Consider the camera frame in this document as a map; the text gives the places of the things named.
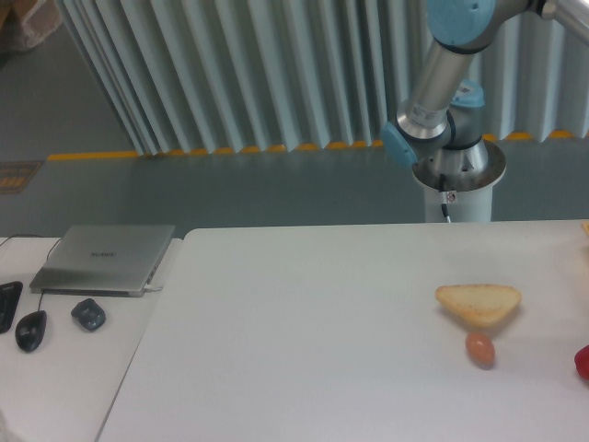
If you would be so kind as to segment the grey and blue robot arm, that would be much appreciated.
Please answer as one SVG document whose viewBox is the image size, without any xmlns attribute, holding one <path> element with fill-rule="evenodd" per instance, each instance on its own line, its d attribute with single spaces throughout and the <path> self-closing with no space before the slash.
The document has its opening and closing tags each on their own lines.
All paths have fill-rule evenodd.
<svg viewBox="0 0 589 442">
<path fill-rule="evenodd" d="M 482 139 L 484 93 L 466 80 L 474 56 L 502 24 L 526 12 L 554 19 L 588 40 L 585 1 L 430 1 L 433 41 L 410 97 L 381 138 L 386 153 L 437 192 L 471 192 L 499 180 L 505 157 Z"/>
</svg>

